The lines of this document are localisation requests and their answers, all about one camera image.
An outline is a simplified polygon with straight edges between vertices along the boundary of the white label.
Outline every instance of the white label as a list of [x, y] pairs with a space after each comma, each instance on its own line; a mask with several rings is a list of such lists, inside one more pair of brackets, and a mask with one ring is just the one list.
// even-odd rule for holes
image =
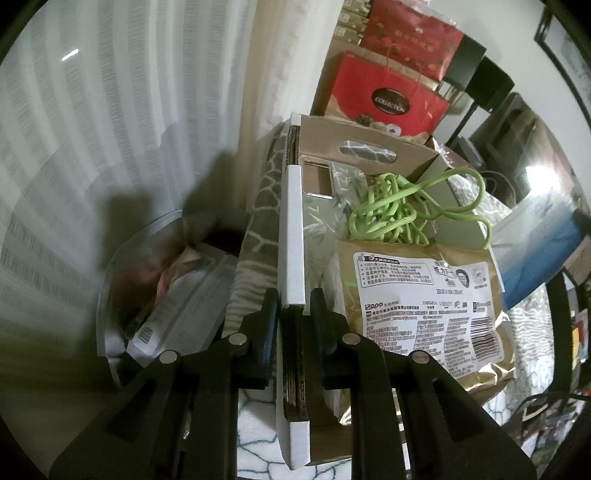
[[363, 335], [382, 349], [425, 350], [454, 378], [503, 360], [486, 262], [454, 267], [357, 252], [353, 263]]

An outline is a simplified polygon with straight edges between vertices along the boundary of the gray patterned fabric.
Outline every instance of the gray patterned fabric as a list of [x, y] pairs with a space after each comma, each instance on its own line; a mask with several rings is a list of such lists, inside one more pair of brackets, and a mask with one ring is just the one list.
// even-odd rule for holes
[[[238, 330], [242, 318], [260, 308], [266, 288], [277, 285], [281, 162], [287, 127], [275, 140], [269, 154], [261, 189], [242, 246], [236, 279], [226, 315], [224, 335]], [[463, 205], [472, 202], [476, 186], [463, 177], [450, 184]], [[476, 212], [495, 224], [511, 212], [490, 195]], [[550, 309], [545, 287], [541, 286], [509, 312], [514, 328], [518, 378], [484, 405], [499, 423], [506, 422], [527, 396], [541, 393], [550, 384], [554, 368]], [[349, 480], [350, 460], [336, 464], [304, 467], [290, 472], [283, 462], [275, 433], [274, 386], [265, 392], [243, 392], [238, 417], [238, 470], [244, 478], [282, 480]]]

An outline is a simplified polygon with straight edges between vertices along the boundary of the green rope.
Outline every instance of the green rope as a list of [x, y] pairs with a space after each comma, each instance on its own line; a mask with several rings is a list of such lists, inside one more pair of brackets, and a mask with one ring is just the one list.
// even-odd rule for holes
[[[478, 195], [470, 205], [443, 208], [424, 191], [449, 177], [463, 174], [471, 175], [478, 183]], [[445, 216], [464, 222], [484, 223], [486, 239], [483, 248], [488, 248], [491, 243], [491, 223], [483, 216], [468, 213], [480, 205], [485, 191], [484, 180], [472, 168], [453, 168], [419, 184], [394, 173], [385, 173], [369, 188], [367, 202], [351, 213], [349, 231], [351, 237], [358, 240], [428, 245], [429, 240], [423, 228], [428, 221]]]

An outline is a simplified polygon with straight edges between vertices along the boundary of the corrugated cardboard edge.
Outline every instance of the corrugated cardboard edge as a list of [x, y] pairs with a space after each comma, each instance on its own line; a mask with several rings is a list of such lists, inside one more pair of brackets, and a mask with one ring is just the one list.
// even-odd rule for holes
[[277, 327], [277, 400], [275, 401], [275, 429], [285, 463], [291, 470], [310, 463], [310, 422], [288, 421], [285, 418], [283, 402], [283, 347], [281, 324]]

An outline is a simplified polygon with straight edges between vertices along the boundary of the gold foil bag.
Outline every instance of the gold foil bag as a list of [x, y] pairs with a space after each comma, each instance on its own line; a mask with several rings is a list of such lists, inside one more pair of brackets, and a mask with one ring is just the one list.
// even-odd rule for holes
[[[391, 245], [378, 242], [339, 241], [324, 276], [324, 291], [329, 307], [347, 317], [352, 331], [363, 335], [363, 312], [359, 296], [354, 256], [360, 252], [403, 258], [430, 258], [449, 266], [486, 263], [494, 311], [494, 329], [502, 344], [502, 360], [486, 364], [473, 373], [456, 378], [480, 403], [492, 398], [515, 378], [515, 352], [509, 317], [502, 308], [502, 290], [488, 250], [449, 247], [447, 245]], [[327, 393], [326, 401], [342, 424], [350, 423], [348, 391]]]

